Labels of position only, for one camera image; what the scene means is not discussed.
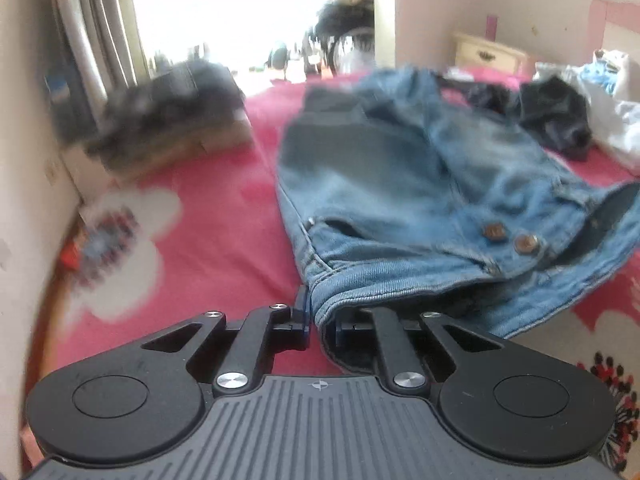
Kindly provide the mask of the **stack of folded clothes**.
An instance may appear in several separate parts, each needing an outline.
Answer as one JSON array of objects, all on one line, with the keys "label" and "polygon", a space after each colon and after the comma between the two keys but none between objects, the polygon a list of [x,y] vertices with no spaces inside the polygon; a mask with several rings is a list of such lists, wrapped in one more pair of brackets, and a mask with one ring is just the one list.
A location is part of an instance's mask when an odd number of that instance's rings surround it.
[{"label": "stack of folded clothes", "polygon": [[136,180],[180,159],[252,140],[244,94],[227,67],[186,61],[113,92],[85,153],[115,178]]}]

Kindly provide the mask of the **blue denim jeans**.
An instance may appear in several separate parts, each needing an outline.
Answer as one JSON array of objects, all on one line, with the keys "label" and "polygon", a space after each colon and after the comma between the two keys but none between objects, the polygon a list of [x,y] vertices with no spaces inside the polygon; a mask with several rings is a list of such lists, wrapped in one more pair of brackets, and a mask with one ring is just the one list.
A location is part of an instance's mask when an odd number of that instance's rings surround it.
[{"label": "blue denim jeans", "polygon": [[587,183],[420,68],[309,88],[280,143],[278,201],[323,349],[355,373],[372,361],[336,326],[359,309],[439,311],[510,338],[639,244],[637,183]]}]

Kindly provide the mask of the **grey window curtain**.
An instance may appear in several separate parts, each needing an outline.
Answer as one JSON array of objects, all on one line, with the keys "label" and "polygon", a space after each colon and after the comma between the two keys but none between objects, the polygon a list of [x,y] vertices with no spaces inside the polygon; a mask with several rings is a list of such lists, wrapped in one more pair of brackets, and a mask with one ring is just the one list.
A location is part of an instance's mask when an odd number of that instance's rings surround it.
[{"label": "grey window curtain", "polygon": [[88,103],[149,78],[134,0],[55,0]]}]

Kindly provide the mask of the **pink floral bed blanket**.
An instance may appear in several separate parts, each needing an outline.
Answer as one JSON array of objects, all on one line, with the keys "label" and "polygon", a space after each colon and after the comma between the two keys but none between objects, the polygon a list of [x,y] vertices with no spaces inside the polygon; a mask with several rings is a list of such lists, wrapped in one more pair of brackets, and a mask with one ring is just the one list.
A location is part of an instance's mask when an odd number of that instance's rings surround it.
[{"label": "pink floral bed blanket", "polygon": [[[637,478],[639,244],[574,306],[510,338],[390,308],[428,391],[386,391],[338,366],[309,307],[306,350],[278,353],[251,392],[218,392],[244,318],[292,306],[306,286],[279,207],[278,159],[312,86],[251,99],[245,148],[88,210],[105,235],[75,263],[55,370],[26,400],[32,478]],[[543,149],[593,186],[639,186],[590,150],[578,162]]]}]

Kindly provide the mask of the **cream bedside nightstand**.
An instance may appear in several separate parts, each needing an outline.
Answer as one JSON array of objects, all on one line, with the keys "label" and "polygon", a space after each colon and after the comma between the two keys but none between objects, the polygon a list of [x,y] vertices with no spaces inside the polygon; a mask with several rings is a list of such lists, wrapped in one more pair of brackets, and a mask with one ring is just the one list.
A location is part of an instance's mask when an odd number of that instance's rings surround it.
[{"label": "cream bedside nightstand", "polygon": [[528,53],[479,36],[454,33],[458,67],[484,67],[510,75],[532,76],[535,59]]}]

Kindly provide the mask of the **black garment on bed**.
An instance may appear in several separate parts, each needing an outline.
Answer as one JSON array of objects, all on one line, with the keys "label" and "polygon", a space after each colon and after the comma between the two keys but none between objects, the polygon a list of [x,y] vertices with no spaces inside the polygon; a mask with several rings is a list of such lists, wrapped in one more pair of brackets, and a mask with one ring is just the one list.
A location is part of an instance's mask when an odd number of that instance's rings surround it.
[{"label": "black garment on bed", "polygon": [[588,103],[557,76],[520,84],[503,84],[437,77],[440,88],[459,92],[466,104],[517,125],[543,148],[569,160],[583,162],[592,144]]}]

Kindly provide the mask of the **pink headboard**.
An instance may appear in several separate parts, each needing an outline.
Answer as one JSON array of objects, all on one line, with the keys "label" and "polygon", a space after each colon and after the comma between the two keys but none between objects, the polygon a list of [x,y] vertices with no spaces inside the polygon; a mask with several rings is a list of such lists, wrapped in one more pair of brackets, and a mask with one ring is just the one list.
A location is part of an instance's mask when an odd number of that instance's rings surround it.
[{"label": "pink headboard", "polygon": [[639,62],[638,3],[593,0],[588,12],[586,59],[600,49],[620,50]]}]

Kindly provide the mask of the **white clothes pile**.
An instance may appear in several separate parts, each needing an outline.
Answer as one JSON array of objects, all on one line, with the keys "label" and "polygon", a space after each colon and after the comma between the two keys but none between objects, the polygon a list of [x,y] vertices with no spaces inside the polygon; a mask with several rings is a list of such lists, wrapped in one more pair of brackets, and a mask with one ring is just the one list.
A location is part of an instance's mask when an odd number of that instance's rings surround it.
[{"label": "white clothes pile", "polygon": [[639,100],[630,99],[631,59],[620,50],[594,50],[582,66],[537,62],[533,80],[558,77],[587,102],[597,146],[639,175]]}]

